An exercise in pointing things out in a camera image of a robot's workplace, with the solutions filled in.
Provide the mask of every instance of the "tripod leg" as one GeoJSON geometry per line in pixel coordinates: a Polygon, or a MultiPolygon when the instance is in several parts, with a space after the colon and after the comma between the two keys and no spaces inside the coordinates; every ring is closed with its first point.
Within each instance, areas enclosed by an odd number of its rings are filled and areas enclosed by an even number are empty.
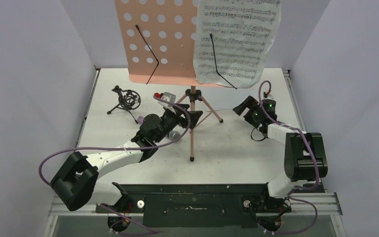
{"type": "MultiPolygon", "coordinates": [[[[191,94],[195,94],[195,86],[191,86],[191,94]]],[[[195,101],[191,102],[190,110],[195,111],[195,101]]],[[[191,129],[191,132],[189,134],[191,137],[191,155],[189,157],[189,160],[191,162],[194,162],[194,129],[191,129]]]]}
{"type": "Polygon", "coordinates": [[[187,97],[187,95],[183,95],[177,102],[175,102],[176,104],[179,104],[181,103],[183,100],[185,100],[185,98],[187,97]]]}
{"type": "Polygon", "coordinates": [[[223,119],[217,114],[217,112],[211,107],[211,105],[205,100],[203,96],[200,96],[204,104],[210,109],[210,111],[216,116],[220,123],[223,123],[223,119]]]}
{"type": "Polygon", "coordinates": [[[130,115],[133,117],[134,121],[136,122],[136,124],[138,124],[139,122],[137,122],[137,120],[134,118],[133,114],[130,112],[130,110],[127,110],[127,112],[130,113],[130,115]]]}
{"type": "Polygon", "coordinates": [[[111,112],[115,109],[117,109],[120,106],[120,104],[116,105],[114,108],[112,108],[110,111],[107,112],[107,115],[110,115],[111,112]]]}

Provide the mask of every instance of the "gray wall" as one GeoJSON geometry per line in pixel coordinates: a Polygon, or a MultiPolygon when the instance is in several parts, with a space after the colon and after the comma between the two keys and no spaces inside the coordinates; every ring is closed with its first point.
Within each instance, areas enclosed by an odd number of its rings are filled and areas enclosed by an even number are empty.
{"type": "MultiPolygon", "coordinates": [[[[292,68],[329,1],[282,1],[281,23],[269,51],[267,67],[292,68]]],[[[114,0],[61,2],[97,68],[127,66],[114,0]]]]}
{"type": "Polygon", "coordinates": [[[0,237],[42,235],[54,192],[38,164],[75,145],[94,77],[59,0],[0,0],[0,237]]]}
{"type": "Polygon", "coordinates": [[[379,1],[332,0],[291,76],[348,236],[379,236],[379,1]]]}

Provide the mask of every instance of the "white table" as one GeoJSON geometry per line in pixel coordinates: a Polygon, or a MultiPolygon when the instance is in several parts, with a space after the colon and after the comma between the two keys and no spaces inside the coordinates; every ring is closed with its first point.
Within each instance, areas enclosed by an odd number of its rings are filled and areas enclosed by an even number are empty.
{"type": "MultiPolygon", "coordinates": [[[[299,126],[282,70],[265,69],[262,80],[265,79],[272,83],[271,94],[277,101],[278,120],[299,126]]],[[[118,103],[117,94],[111,91],[115,85],[135,90],[141,95],[141,106],[132,111],[136,118],[163,113],[162,107],[152,98],[155,92],[168,91],[180,98],[188,89],[185,86],[136,84],[129,81],[127,69],[102,69],[80,138],[80,147],[116,147],[130,140],[139,130],[140,125],[126,111],[115,110],[107,115],[107,111],[118,103]]],[[[220,91],[217,93],[220,89],[215,88],[212,92],[206,88],[210,94],[203,95],[210,101],[215,97],[224,98],[218,94],[220,91]]],[[[202,103],[197,103],[196,110],[204,110],[202,103]]],[[[159,149],[149,160],[122,167],[102,177],[100,181],[120,184],[260,184],[271,181],[283,172],[282,145],[270,139],[252,141],[249,135],[253,127],[243,117],[237,116],[232,110],[218,113],[224,123],[219,123],[214,116],[210,116],[195,130],[195,162],[190,162],[188,133],[180,143],[159,149]]],[[[254,131],[254,136],[262,137],[257,131],[254,131]]]]}

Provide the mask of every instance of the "musical notation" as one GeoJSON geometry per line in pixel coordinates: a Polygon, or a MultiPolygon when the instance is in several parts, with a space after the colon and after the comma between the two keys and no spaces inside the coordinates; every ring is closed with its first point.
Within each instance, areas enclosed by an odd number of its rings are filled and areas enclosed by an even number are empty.
{"type": "Polygon", "coordinates": [[[194,47],[198,81],[227,85],[218,71],[236,87],[258,82],[280,22],[279,6],[278,0],[200,0],[194,47]]]}

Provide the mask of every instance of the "music stand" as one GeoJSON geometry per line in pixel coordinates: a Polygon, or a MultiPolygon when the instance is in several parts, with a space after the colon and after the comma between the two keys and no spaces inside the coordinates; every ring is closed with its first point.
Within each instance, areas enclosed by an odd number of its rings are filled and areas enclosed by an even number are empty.
{"type": "MultiPolygon", "coordinates": [[[[201,95],[201,91],[196,89],[196,86],[222,86],[199,84],[196,80],[192,64],[197,18],[195,1],[114,0],[114,2],[130,80],[135,83],[190,86],[177,103],[189,97],[190,110],[194,111],[195,101],[202,101],[210,109],[210,113],[200,123],[212,113],[220,123],[223,122],[201,95]]],[[[194,161],[194,129],[195,127],[190,131],[190,161],[194,161]]]]}

